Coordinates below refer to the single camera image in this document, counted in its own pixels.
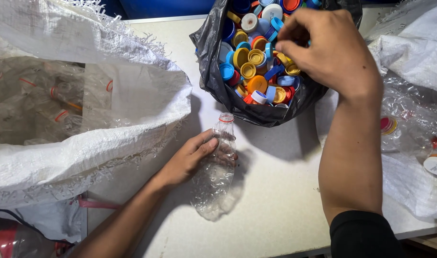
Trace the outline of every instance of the hand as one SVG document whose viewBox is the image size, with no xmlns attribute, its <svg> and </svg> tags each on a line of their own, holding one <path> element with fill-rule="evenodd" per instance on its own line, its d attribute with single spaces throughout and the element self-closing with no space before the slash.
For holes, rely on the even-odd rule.
<svg viewBox="0 0 437 258">
<path fill-rule="evenodd" d="M 162 184 L 173 187 L 190 180 L 201 160 L 216 149 L 218 140 L 212 136 L 209 129 L 189 139 L 156 175 Z"/>
<path fill-rule="evenodd" d="M 301 47 L 297 40 L 306 45 Z M 278 34 L 276 50 L 290 57 L 315 81 L 345 99 L 382 98 L 382 80 L 376 63 L 346 10 L 295 11 Z"/>
</svg>

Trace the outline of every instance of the black garbage bag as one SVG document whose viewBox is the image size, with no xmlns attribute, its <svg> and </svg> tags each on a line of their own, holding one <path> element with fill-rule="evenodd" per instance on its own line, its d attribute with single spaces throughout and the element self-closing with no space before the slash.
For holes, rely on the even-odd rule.
<svg viewBox="0 0 437 258">
<path fill-rule="evenodd" d="M 201 28 L 190 35 L 193 44 L 198 49 L 200 86 L 209 92 L 218 102 L 225 105 L 230 113 L 251 124 L 264 127 L 281 125 L 301 114 L 310 105 L 317 102 L 327 87 L 315 82 L 306 73 L 301 73 L 303 82 L 286 108 L 275 108 L 266 105 L 248 105 L 239 98 L 234 89 L 221 79 L 218 55 L 220 52 L 221 29 L 227 17 L 228 5 L 232 0 L 216 0 L 209 16 Z M 326 10 L 347 9 L 358 27 L 362 18 L 360 0 L 322 0 Z"/>
</svg>

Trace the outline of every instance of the table surface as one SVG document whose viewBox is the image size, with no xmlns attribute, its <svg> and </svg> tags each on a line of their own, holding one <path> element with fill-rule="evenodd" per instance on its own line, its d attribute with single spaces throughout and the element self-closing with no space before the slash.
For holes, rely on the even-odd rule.
<svg viewBox="0 0 437 258">
<path fill-rule="evenodd" d="M 360 32 L 373 27 L 388 8 L 364 9 Z M 192 85 L 191 115 L 171 141 L 143 168 L 130 166 L 114 178 L 93 186 L 88 197 L 123 203 L 129 199 L 190 137 L 213 126 L 226 111 L 199 88 L 199 68 L 189 34 L 204 19 L 131 23 L 135 35 L 152 33 L 166 43 L 169 58 L 188 75 Z M 263 258 L 291 253 L 290 257 L 324 253 L 330 245 L 317 173 L 321 148 L 313 108 L 281 126 L 263 128 L 236 121 L 239 154 L 230 211 L 218 221 L 207 221 L 189 203 L 190 185 L 174 190 L 150 225 L 134 257 Z M 111 211 L 88 210 L 88 232 Z M 384 216 L 399 239 L 437 233 L 437 220 L 417 220 L 389 196 L 384 196 Z"/>
</svg>

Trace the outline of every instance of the right hand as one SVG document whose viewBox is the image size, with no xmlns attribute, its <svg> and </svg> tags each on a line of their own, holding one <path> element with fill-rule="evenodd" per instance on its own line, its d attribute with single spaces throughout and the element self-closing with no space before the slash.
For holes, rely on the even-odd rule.
<svg viewBox="0 0 437 258">
<path fill-rule="evenodd" d="M 293 40 L 311 46 L 298 46 Z M 290 57 L 315 81 L 346 99 L 382 98 L 382 80 L 376 63 L 346 10 L 301 8 L 285 22 L 276 50 Z"/>
</svg>

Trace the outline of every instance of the forearm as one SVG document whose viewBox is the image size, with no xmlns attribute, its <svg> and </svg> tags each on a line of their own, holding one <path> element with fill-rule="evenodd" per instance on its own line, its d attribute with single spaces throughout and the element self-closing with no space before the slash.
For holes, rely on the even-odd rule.
<svg viewBox="0 0 437 258">
<path fill-rule="evenodd" d="M 85 238 L 70 257 L 120 258 L 132 254 L 168 194 L 157 175 Z"/>
<path fill-rule="evenodd" d="M 382 213 L 382 161 L 379 131 L 380 79 L 363 97 L 339 97 L 319 167 L 322 203 L 330 224 L 346 210 Z"/>
</svg>

